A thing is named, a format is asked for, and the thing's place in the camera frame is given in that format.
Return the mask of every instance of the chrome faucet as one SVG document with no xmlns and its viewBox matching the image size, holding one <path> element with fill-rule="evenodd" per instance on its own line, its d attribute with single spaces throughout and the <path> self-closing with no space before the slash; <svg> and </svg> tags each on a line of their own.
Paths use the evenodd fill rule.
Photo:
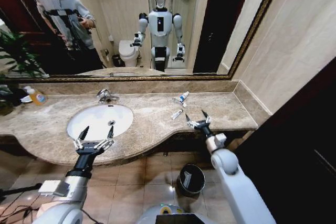
<svg viewBox="0 0 336 224">
<path fill-rule="evenodd" d="M 107 89 L 102 89 L 98 92 L 96 97 L 99 99 L 99 103 L 105 103 L 108 101 L 118 101 L 119 97 L 116 97 L 115 95 L 111 95 L 110 91 Z"/>
</svg>

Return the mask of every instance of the toothpaste tube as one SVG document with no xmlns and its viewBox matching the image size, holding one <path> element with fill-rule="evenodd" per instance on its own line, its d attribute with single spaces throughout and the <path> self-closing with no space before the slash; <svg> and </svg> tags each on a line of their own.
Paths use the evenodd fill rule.
<svg viewBox="0 0 336 224">
<path fill-rule="evenodd" d="M 184 94 L 181 94 L 180 96 L 180 102 L 183 102 L 189 95 L 189 91 L 185 92 Z"/>
<path fill-rule="evenodd" d="M 171 118 L 172 118 L 173 120 L 175 120 L 179 115 L 182 114 L 182 112 L 183 112 L 182 109 L 178 110 L 177 112 L 175 112 L 175 113 L 171 116 Z"/>
</svg>

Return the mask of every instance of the dark wooden door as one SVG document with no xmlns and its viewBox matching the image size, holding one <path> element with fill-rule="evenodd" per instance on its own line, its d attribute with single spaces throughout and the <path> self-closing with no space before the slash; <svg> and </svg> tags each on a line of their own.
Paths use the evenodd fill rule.
<svg viewBox="0 0 336 224">
<path fill-rule="evenodd" d="M 35 0 L 0 0 L 0 18 L 12 32 L 25 35 L 47 73 L 71 73 L 73 66 L 64 44 L 43 21 Z"/>
<path fill-rule="evenodd" d="M 245 0 L 208 0 L 194 73 L 217 72 Z"/>
<path fill-rule="evenodd" d="M 335 223 L 336 58 L 236 155 L 277 223 Z"/>
</svg>

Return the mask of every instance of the humanoid robot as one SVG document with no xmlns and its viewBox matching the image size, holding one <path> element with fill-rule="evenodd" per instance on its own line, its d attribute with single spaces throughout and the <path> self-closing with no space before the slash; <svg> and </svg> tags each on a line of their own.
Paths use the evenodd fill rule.
<svg viewBox="0 0 336 224">
<path fill-rule="evenodd" d="M 184 62 L 185 46 L 182 43 L 182 17 L 178 13 L 172 15 L 164 6 L 165 0 L 155 0 L 155 2 L 156 8 L 148 16 L 146 13 L 139 14 L 139 31 L 135 33 L 134 43 L 130 46 L 142 46 L 146 28 L 149 24 L 153 41 L 152 61 L 155 62 L 156 70 L 164 72 L 170 55 L 167 44 L 172 25 L 174 25 L 177 37 L 177 53 L 173 61 L 181 60 Z"/>
</svg>

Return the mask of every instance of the soap bottle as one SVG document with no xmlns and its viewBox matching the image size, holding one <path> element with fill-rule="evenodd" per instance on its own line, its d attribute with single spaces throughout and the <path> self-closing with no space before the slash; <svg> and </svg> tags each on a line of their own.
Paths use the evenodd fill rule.
<svg viewBox="0 0 336 224">
<path fill-rule="evenodd" d="M 31 86 L 26 86 L 24 89 L 29 94 L 30 98 L 37 105 L 42 105 L 47 101 L 47 96 L 42 94 L 41 92 L 33 89 Z"/>
</svg>

